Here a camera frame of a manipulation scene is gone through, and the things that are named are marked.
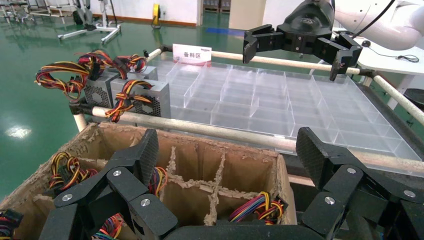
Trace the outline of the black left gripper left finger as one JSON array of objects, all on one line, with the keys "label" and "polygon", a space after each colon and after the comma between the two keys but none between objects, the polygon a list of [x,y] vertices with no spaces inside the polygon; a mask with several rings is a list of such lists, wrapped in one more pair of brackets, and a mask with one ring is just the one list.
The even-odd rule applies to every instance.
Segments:
[{"label": "black left gripper left finger", "polygon": [[54,199],[40,239],[89,240],[118,213],[139,240],[164,239],[178,220],[148,189],[158,152],[153,128],[136,145],[116,151],[99,173]]}]

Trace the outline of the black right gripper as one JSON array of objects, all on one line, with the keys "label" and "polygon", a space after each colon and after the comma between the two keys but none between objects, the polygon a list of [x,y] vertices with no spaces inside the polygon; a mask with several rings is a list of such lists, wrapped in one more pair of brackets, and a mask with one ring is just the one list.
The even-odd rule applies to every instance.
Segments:
[{"label": "black right gripper", "polygon": [[258,52],[284,50],[314,55],[331,64],[329,80],[356,65],[363,47],[348,34],[331,38],[335,20],[333,0],[304,0],[277,26],[258,26],[244,32],[242,62],[248,64]]}]

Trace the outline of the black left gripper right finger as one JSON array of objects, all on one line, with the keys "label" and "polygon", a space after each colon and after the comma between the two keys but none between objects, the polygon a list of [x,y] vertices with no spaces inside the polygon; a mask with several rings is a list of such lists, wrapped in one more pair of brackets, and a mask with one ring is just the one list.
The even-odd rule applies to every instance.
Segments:
[{"label": "black left gripper right finger", "polygon": [[298,130],[295,151],[318,189],[301,224],[331,240],[353,213],[381,229],[386,240],[424,237],[424,193],[366,167],[347,148],[325,143],[309,127]]}]

